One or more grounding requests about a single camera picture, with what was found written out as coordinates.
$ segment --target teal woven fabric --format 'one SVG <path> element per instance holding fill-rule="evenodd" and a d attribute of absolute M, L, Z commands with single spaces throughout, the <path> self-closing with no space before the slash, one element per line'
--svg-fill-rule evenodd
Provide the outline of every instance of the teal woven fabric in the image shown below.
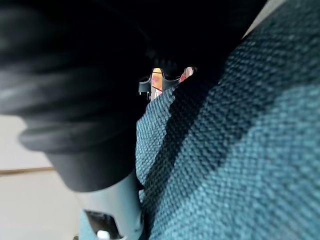
<path fill-rule="evenodd" d="M 319 26 L 319 1 L 287 1 L 223 66 L 149 104 L 136 170 L 150 240 L 319 239 Z"/>

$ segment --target wall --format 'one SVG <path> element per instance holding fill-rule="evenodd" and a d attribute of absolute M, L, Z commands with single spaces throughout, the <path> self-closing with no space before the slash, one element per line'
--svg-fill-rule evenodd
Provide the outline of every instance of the wall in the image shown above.
<path fill-rule="evenodd" d="M 55 171 L 0 177 L 1 240 L 72 240 L 80 207 Z"/>

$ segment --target woven texture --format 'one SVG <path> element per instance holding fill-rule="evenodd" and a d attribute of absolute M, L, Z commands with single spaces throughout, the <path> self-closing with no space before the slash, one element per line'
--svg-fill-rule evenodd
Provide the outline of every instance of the woven texture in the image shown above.
<path fill-rule="evenodd" d="M 147 107 L 136 170 L 150 240 L 319 239 L 319 26 L 318 0 L 287 1 L 223 67 Z"/>

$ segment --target black rubber cover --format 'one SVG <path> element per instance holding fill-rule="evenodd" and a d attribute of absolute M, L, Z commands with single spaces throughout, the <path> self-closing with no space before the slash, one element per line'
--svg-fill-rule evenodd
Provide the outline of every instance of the black rubber cover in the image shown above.
<path fill-rule="evenodd" d="M 0 113 L 24 119 L 21 143 L 71 190 L 104 189 L 135 168 L 146 44 L 90 1 L 42 2 L 0 3 Z"/>

